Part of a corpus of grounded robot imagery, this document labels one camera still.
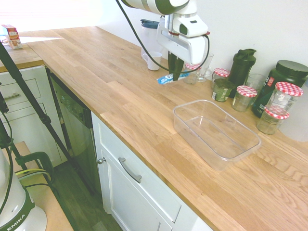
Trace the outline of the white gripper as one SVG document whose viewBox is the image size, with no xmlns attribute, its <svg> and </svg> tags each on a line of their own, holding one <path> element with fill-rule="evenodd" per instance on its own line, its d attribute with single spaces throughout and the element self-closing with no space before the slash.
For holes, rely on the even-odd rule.
<svg viewBox="0 0 308 231">
<path fill-rule="evenodd" d="M 173 74 L 173 81 L 177 81 L 183 69 L 184 62 L 199 64 L 204 56 L 206 44 L 203 36 L 188 38 L 183 35 L 174 36 L 163 26 L 158 24 L 157 42 L 168 50 L 168 71 Z"/>
</svg>

